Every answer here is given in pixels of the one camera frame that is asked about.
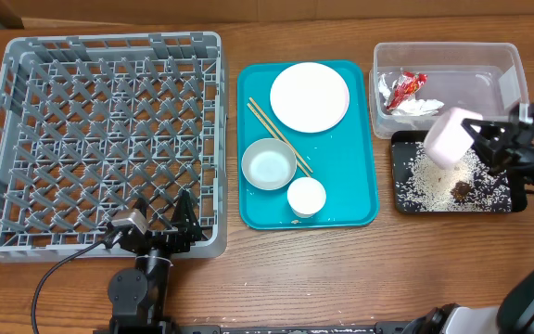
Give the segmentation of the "pink bowl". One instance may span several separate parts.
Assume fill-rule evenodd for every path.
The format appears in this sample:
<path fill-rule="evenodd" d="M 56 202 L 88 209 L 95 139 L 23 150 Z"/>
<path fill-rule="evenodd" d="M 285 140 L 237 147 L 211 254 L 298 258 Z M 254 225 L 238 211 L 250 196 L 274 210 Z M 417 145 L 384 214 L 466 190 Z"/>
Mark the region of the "pink bowl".
<path fill-rule="evenodd" d="M 474 139 L 462 126 L 465 119 L 481 121 L 483 116 L 467 109 L 451 108 L 427 132 L 424 152 L 440 169 L 450 169 L 473 146 Z"/>

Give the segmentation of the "red snack wrapper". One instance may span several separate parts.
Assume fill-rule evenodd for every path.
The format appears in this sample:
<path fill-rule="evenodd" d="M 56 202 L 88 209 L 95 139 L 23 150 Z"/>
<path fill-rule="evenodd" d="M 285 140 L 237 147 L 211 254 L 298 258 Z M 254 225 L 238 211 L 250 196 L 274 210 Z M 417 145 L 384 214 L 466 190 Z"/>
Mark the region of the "red snack wrapper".
<path fill-rule="evenodd" d="M 393 84 L 391 93 L 386 103 L 386 109 L 392 111 L 400 103 L 414 96 L 427 82 L 428 76 L 421 72 L 403 71 Z"/>

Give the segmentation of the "grey bowl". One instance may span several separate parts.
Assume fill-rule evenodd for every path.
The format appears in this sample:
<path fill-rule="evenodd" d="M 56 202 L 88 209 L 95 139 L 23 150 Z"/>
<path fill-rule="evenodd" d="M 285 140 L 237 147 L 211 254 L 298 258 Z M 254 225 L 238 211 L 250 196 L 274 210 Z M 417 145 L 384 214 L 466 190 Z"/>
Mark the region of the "grey bowl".
<path fill-rule="evenodd" d="M 246 148 L 241 170 L 252 186 L 260 190 L 277 190 L 295 175 L 297 159 L 290 145 L 275 138 L 263 138 Z"/>

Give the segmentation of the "white cup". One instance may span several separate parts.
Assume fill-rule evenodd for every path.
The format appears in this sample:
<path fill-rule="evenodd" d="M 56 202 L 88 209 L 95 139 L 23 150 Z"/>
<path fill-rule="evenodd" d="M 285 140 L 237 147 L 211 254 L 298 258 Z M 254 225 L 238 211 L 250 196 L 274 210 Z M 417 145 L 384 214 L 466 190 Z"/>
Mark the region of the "white cup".
<path fill-rule="evenodd" d="M 300 218 L 314 216 L 326 203 L 324 186 L 311 177 L 294 180 L 289 185 L 286 196 L 292 212 Z"/>

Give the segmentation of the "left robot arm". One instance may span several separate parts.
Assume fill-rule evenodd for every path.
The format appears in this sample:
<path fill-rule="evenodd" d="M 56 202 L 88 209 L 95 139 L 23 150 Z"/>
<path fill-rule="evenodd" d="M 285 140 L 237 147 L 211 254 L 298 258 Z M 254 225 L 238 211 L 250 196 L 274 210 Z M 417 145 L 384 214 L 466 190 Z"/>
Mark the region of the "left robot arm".
<path fill-rule="evenodd" d="M 135 255 L 132 268 L 120 270 L 108 285 L 112 303 L 110 333 L 163 333 L 181 330 L 164 314 L 169 273 L 174 254 L 188 253 L 203 238 L 202 229 L 187 190 L 181 191 L 170 220 L 175 230 L 154 234 L 146 218 L 147 204 L 138 199 L 133 208 L 116 213 L 105 238 L 107 246 L 119 245 Z"/>

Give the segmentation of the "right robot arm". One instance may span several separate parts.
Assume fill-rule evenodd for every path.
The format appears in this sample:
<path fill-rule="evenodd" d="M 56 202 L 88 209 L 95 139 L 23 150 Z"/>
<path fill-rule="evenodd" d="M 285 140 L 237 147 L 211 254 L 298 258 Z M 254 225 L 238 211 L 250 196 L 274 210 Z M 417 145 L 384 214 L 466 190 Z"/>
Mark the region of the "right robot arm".
<path fill-rule="evenodd" d="M 494 172 L 506 171 L 534 186 L 534 121 L 491 122 L 473 116 L 437 120 L 424 141 L 426 155 L 444 166 L 468 148 Z M 456 303 L 415 319 L 405 333 L 534 333 L 534 270 L 501 306 L 468 308 Z"/>

